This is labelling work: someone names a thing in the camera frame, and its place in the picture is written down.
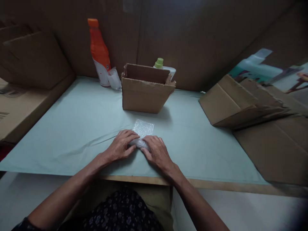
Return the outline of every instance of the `plastic bottle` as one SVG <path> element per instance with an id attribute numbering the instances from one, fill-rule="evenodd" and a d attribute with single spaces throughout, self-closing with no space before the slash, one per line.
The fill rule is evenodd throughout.
<path id="1" fill-rule="evenodd" d="M 174 69 L 173 67 L 163 66 L 163 62 L 164 62 L 163 58 L 158 58 L 153 67 L 157 69 L 169 70 L 171 73 L 171 79 L 170 79 L 171 81 L 176 72 L 176 69 Z"/>
<path id="2" fill-rule="evenodd" d="M 243 59 L 229 72 L 229 75 L 238 82 L 246 78 L 255 79 L 259 83 L 271 80 L 283 72 L 280 68 L 261 64 L 271 53 L 271 50 L 262 48 L 254 55 L 249 56 L 247 59 Z"/>
<path id="3" fill-rule="evenodd" d="M 104 43 L 102 34 L 98 28 L 97 19 L 88 19 L 91 35 L 91 54 L 96 71 L 103 87 L 109 87 L 108 71 L 110 70 L 109 52 Z"/>

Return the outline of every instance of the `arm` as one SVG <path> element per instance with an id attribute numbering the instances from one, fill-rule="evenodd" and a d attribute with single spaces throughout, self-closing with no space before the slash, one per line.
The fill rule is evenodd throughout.
<path id="1" fill-rule="evenodd" d="M 172 162 L 162 138 L 146 136 L 151 152 L 142 148 L 147 160 L 157 166 L 174 185 L 197 230 L 229 230 L 217 213 Z"/>
<path id="2" fill-rule="evenodd" d="M 98 154 L 86 167 L 48 196 L 30 213 L 28 220 L 44 230 L 57 228 L 100 170 L 113 161 L 128 157 L 136 146 L 127 149 L 127 145 L 139 137 L 131 130 L 120 131 L 106 151 Z"/>

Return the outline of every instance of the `bubble wrap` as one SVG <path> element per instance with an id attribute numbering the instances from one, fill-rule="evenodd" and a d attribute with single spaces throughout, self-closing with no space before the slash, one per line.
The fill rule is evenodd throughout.
<path id="1" fill-rule="evenodd" d="M 147 135 L 153 135 L 154 124 L 150 124 L 143 120 L 136 119 L 134 128 L 132 130 L 136 132 L 140 136 L 140 138 L 130 142 L 130 145 L 135 144 L 138 148 L 146 148 L 147 150 L 150 150 L 150 148 L 148 147 L 146 142 L 142 140 L 142 138 Z"/>

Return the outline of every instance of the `plastic bag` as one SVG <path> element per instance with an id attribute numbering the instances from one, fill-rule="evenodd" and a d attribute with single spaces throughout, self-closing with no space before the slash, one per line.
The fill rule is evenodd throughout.
<path id="1" fill-rule="evenodd" d="M 108 71 L 108 80 L 113 89 L 122 90 L 121 80 L 115 67 Z"/>

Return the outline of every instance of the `orange bottle cap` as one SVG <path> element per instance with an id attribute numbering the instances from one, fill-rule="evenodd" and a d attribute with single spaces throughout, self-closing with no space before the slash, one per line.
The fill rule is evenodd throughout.
<path id="1" fill-rule="evenodd" d="M 90 27 L 98 27 L 98 20 L 97 19 L 88 19 L 88 24 Z"/>

